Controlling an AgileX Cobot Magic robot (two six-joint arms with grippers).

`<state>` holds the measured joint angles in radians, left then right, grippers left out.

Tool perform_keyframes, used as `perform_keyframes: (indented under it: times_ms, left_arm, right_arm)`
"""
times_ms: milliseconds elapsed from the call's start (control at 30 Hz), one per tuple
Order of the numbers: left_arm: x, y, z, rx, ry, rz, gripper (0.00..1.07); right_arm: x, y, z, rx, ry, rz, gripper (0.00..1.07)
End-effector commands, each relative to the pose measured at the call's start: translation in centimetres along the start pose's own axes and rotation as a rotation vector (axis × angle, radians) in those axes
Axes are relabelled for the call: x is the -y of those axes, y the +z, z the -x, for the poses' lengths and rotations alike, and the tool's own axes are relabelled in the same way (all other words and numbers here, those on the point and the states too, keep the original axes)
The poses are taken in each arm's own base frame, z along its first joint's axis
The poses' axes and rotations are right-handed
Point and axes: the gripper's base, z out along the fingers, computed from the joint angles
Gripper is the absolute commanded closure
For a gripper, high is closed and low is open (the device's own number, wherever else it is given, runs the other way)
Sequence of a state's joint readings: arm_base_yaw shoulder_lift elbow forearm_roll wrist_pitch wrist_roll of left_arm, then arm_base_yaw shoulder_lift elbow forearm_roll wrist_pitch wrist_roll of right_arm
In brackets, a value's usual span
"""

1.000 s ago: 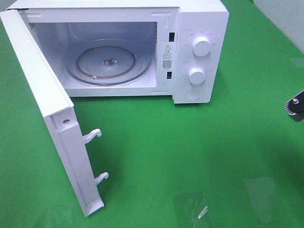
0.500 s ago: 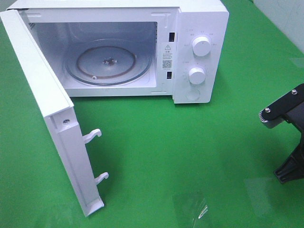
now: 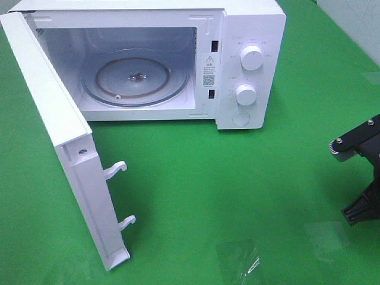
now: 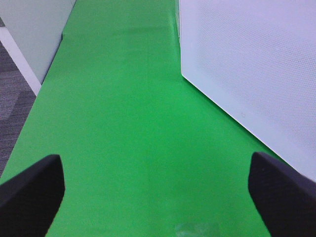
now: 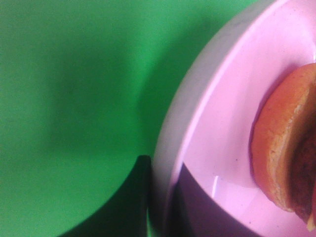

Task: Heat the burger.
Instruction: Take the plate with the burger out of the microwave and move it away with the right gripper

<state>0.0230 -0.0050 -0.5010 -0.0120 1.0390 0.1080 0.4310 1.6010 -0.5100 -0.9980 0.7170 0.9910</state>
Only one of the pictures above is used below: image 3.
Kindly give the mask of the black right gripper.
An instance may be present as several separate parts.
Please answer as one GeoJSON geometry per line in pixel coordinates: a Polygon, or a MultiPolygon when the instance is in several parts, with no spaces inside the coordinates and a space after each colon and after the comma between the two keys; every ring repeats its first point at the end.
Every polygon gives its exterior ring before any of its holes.
{"type": "Polygon", "coordinates": [[[355,135],[354,149],[373,166],[373,181],[341,212],[349,225],[379,220],[379,135],[355,135]]]}

